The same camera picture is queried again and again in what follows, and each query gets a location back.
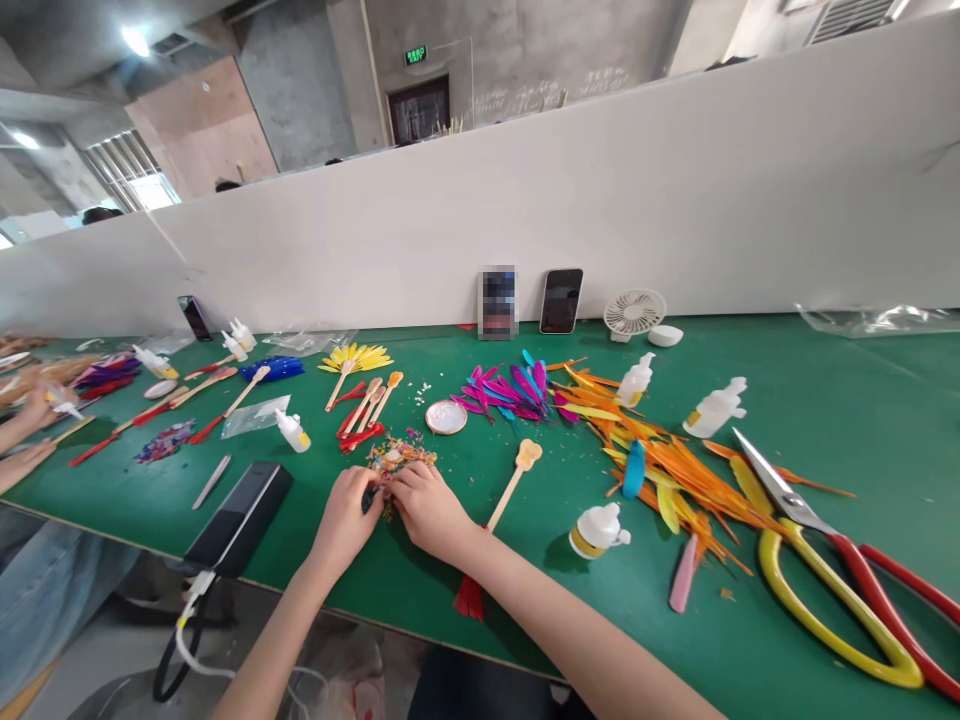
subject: fan grille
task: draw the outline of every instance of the fan grille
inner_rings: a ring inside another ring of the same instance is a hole
[[[666,310],[667,304],[660,293],[629,290],[607,304],[603,321],[616,333],[639,335],[659,325]]]

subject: scissor blade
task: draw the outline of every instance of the scissor blade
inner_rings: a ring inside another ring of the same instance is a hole
[[[810,506],[807,505],[803,497],[787,484],[787,481],[784,480],[773,465],[760,454],[760,451],[753,446],[753,443],[743,436],[743,433],[734,428],[733,434],[737,436],[737,440],[740,441],[740,445],[743,447],[743,454],[747,456],[747,460],[750,462],[750,465],[753,466],[757,478],[763,483],[767,494],[770,495],[770,499],[773,500],[773,504],[777,506],[780,512],[798,525],[819,530],[828,535],[836,532],[810,509]]]

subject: scissors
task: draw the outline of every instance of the scissors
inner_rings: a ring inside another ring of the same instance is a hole
[[[876,640],[891,665],[885,665],[864,655],[841,640],[814,617],[787,584],[780,570],[782,536],[773,530],[764,530],[760,537],[760,566],[780,602],[821,642],[864,672],[884,682],[906,688],[922,687],[926,678],[944,695],[960,702],[960,683],[940,668],[920,646],[893,607],[867,560],[873,561],[910,587],[958,626],[960,626],[960,605],[876,548],[869,545],[861,545],[858,548],[848,537],[821,520],[750,441],[738,430],[734,429],[733,432],[740,441],[744,455],[753,466],[758,479],[773,500],[773,505],[776,505],[777,509],[786,516],[780,518],[779,522],[787,529],[790,544],[817,576],[850,608],[867,632]],[[773,514],[773,505],[763,509]],[[866,601],[847,585],[804,539],[802,534],[804,528],[820,531],[840,551]]]

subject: yellow scissors handle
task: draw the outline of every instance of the yellow scissors handle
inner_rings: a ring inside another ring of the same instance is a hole
[[[841,640],[826,625],[820,622],[809,608],[797,597],[793,589],[787,584],[786,578],[780,569],[780,547],[783,538],[772,530],[764,530],[760,535],[760,567],[763,574],[773,588],[773,592],[780,602],[786,605],[803,626],[816,635],[822,643],[836,652],[840,657],[864,672],[873,675],[878,680],[905,688],[923,687],[923,674],[903,645],[890,633],[887,626],[881,622],[870,606],[837,575],[827,562],[817,554],[813,546],[803,537],[803,527],[782,518],[780,524],[789,531],[790,544],[800,554],[807,565],[827,586],[850,608],[868,633],[873,636],[883,650],[883,654],[892,663],[884,665],[872,657]]]

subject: ceiling light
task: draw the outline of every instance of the ceiling light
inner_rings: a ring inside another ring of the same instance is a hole
[[[124,28],[123,39],[127,41],[127,45],[129,45],[130,49],[133,50],[137,55],[140,57],[149,57],[150,46],[147,45],[147,41],[143,39],[143,35],[138,33],[136,30]]]
[[[14,139],[14,140],[16,140],[18,143],[20,143],[21,145],[23,145],[23,146],[24,146],[25,148],[27,148],[28,150],[39,150],[39,149],[40,149],[40,143],[38,143],[36,140],[34,140],[34,139],[33,139],[32,137],[30,137],[29,135],[25,135],[24,133],[21,133],[21,132],[14,132],[14,133],[10,133],[10,134],[13,136],[13,139]]]

